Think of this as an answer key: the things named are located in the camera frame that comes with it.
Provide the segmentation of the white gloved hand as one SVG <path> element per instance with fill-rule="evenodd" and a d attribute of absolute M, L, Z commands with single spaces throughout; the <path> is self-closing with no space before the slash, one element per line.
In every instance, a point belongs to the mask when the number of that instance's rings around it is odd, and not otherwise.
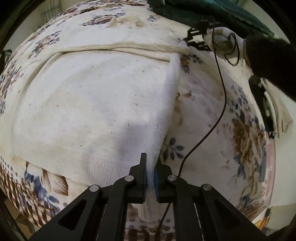
<path fill-rule="evenodd" d="M 221 59 L 235 66 L 240 61 L 250 65 L 245 40 L 226 27 L 208 29 L 203 35 L 205 44 Z"/>

